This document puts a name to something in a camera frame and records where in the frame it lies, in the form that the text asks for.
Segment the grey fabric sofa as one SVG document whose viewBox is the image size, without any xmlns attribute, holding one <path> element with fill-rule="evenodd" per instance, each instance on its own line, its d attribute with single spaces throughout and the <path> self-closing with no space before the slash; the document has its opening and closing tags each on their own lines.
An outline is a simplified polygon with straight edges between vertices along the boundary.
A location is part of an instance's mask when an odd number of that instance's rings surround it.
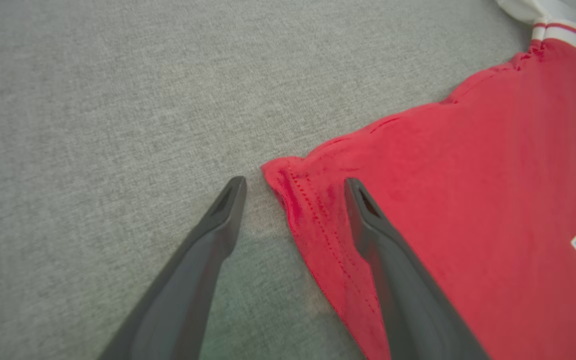
<svg viewBox="0 0 576 360">
<path fill-rule="evenodd" d="M 494 0 L 0 0 L 0 360 L 96 360 L 233 176 L 204 360 L 363 360 L 260 167 L 525 50 Z"/>
</svg>

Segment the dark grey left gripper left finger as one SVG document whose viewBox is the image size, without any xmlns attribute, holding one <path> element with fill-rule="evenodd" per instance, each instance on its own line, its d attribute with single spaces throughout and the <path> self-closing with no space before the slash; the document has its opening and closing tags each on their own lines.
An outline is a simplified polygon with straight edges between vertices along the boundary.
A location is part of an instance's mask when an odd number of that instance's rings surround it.
<svg viewBox="0 0 576 360">
<path fill-rule="evenodd" d="M 99 360 L 199 360 L 217 279 L 237 243 L 246 194 L 245 177 L 228 180 Z"/>
</svg>

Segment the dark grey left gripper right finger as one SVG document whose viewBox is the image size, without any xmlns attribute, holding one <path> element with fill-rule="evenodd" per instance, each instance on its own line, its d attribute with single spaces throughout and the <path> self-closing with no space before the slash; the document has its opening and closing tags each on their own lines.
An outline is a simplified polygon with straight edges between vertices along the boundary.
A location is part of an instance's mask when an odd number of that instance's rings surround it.
<svg viewBox="0 0 576 360">
<path fill-rule="evenodd" d="M 361 180 L 346 178 L 344 194 L 355 248 L 371 269 L 391 360 L 490 360 Z"/>
</svg>

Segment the red white basketball jersey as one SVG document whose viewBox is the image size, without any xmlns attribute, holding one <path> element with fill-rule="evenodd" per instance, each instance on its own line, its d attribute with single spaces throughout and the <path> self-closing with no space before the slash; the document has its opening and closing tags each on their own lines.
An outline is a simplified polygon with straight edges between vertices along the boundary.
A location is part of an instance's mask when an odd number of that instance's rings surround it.
<svg viewBox="0 0 576 360">
<path fill-rule="evenodd" d="M 390 360 L 386 301 L 353 237 L 349 179 L 390 221 L 493 360 L 576 360 L 576 0 L 496 0 L 527 50 L 445 100 L 393 114 L 262 172 L 314 280 L 366 360 Z"/>
</svg>

